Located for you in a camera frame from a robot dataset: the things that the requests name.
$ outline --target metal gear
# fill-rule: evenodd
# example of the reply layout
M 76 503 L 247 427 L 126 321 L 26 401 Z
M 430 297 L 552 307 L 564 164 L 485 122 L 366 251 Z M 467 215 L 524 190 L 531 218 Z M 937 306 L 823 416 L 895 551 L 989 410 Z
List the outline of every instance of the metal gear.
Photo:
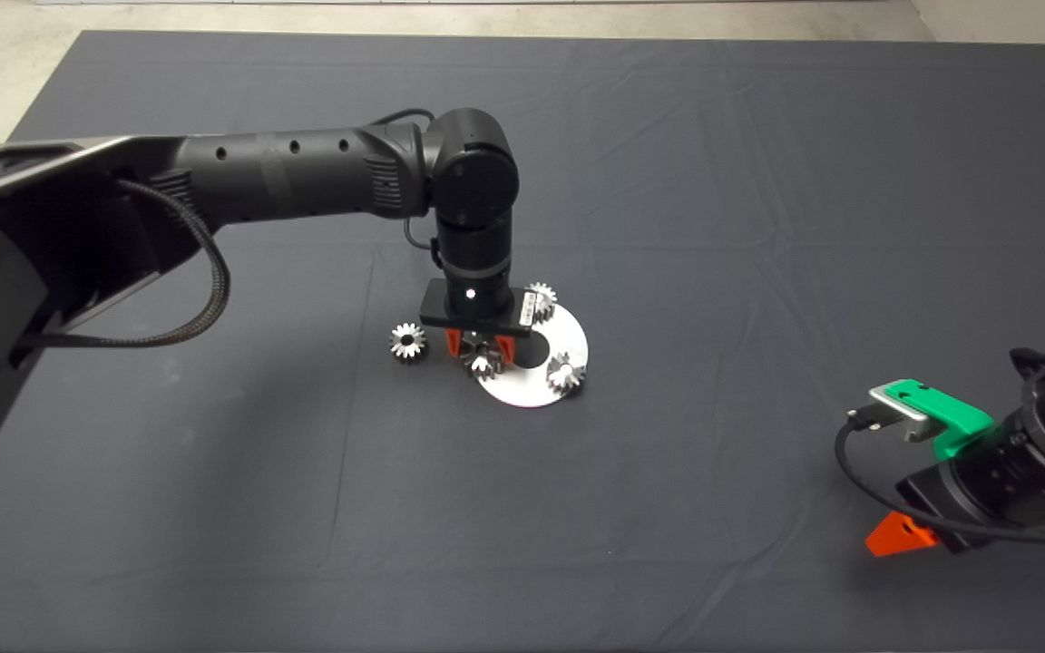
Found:
M 559 303 L 559 297 L 555 294 L 555 289 L 551 285 L 543 284 L 542 281 L 535 281 L 534 284 L 530 284 L 526 288 L 538 295 L 534 302 L 534 321 L 547 322 L 552 314 L 555 314 L 555 305 Z
M 573 365 L 568 353 L 556 353 L 551 356 L 551 363 L 547 364 L 547 384 L 560 395 L 580 389 L 586 375 L 588 369 L 584 365 Z
M 389 335 L 389 351 L 398 363 L 417 363 L 426 355 L 426 332 L 414 322 L 394 326 Z
M 462 354 L 460 359 L 462 367 L 465 368 L 465 373 L 469 376 L 475 377 L 475 379 L 493 379 L 494 375 L 497 375 L 506 367 L 503 352 L 490 347 L 489 343 L 469 344 L 472 347 L 464 347 L 467 348 L 467 351 Z

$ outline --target white metal plate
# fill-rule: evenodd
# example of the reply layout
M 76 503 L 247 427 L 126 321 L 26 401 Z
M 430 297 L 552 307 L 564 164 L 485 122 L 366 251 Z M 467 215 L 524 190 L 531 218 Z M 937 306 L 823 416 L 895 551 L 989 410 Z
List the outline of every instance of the white metal plate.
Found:
M 547 321 L 532 326 L 532 331 L 542 333 L 551 351 L 537 368 L 518 368 L 509 365 L 493 379 L 480 379 L 482 388 L 503 403 L 519 409 L 538 409 L 563 398 L 547 384 L 547 364 L 553 355 L 567 352 L 570 363 L 576 367 L 588 366 L 588 336 L 583 326 L 561 305 L 555 305 L 555 313 Z

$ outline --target green 3d-printed part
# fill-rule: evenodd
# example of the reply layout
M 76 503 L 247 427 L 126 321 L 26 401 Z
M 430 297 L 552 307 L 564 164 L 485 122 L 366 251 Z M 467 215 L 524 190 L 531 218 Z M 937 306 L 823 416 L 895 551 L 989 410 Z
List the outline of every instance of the green 3d-printed part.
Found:
M 994 426 L 994 419 L 986 413 L 922 381 L 897 381 L 884 392 L 891 400 L 911 406 L 946 425 L 946 430 L 933 439 L 933 454 L 938 460 L 953 458 L 963 446 Z

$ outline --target label sticker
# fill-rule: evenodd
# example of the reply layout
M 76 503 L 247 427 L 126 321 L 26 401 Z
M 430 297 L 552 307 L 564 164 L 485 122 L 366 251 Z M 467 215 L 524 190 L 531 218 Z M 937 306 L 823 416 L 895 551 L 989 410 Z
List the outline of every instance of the label sticker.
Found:
M 531 326 L 534 323 L 534 305 L 535 302 L 539 300 L 539 295 L 537 293 L 522 293 L 522 311 L 519 313 L 519 324 L 524 327 Z

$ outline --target gray tabletop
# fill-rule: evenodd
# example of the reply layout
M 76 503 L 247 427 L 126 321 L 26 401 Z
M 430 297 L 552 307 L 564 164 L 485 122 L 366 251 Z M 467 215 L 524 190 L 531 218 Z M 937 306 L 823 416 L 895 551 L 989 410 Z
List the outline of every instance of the gray tabletop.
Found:
M 880 381 L 1019 401 L 1045 46 L 88 32 L 16 137 L 402 107 L 505 124 L 513 277 L 584 324 L 586 392 L 395 364 L 435 273 L 399 224 L 229 228 L 214 329 L 47 353 L 3 426 L 0 650 L 1045 649 L 1045 546 L 870 558 L 831 456 Z M 173 326 L 207 274 L 87 331 Z M 930 463 L 857 448 L 890 489 Z

